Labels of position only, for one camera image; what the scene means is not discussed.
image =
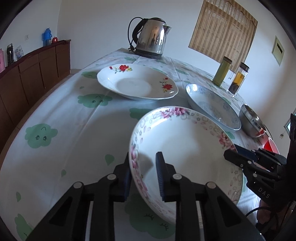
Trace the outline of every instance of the blue thermos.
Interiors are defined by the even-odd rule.
[[[52,32],[49,28],[42,34],[43,46],[48,46],[52,43]]]

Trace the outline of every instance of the pink thermos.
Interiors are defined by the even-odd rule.
[[[0,49],[0,73],[5,70],[5,63],[4,63],[4,53],[2,49]]]

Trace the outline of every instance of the bamboo blind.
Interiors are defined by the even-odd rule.
[[[257,20],[234,0],[204,0],[189,48],[221,62],[232,60],[235,72],[247,58]]]

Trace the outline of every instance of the dining table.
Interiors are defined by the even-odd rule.
[[[176,83],[179,93],[159,101],[135,101],[113,93],[98,83],[97,73],[115,64],[137,64],[164,73]],[[71,76],[28,118],[4,159],[0,170],[0,216],[12,235],[18,241],[26,240],[75,182],[87,185],[113,173],[115,166],[124,162],[133,128],[143,115],[164,106],[190,108],[187,84],[212,90],[238,114],[245,103],[243,98],[239,94],[232,98],[226,92],[227,83],[218,87],[212,79],[211,74],[176,59],[140,57],[124,48]],[[262,147],[242,130],[227,135],[246,149]],[[246,214],[259,206],[260,199],[246,187],[246,177],[241,179],[243,188],[237,207]],[[132,182],[127,201],[114,203],[116,241],[174,240],[175,226],[151,215],[156,214]],[[256,224],[256,212],[248,218]]]

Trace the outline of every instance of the black water bottle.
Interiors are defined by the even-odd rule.
[[[8,62],[8,66],[15,62],[15,60],[13,59],[13,45],[12,44],[7,46],[7,62]]]

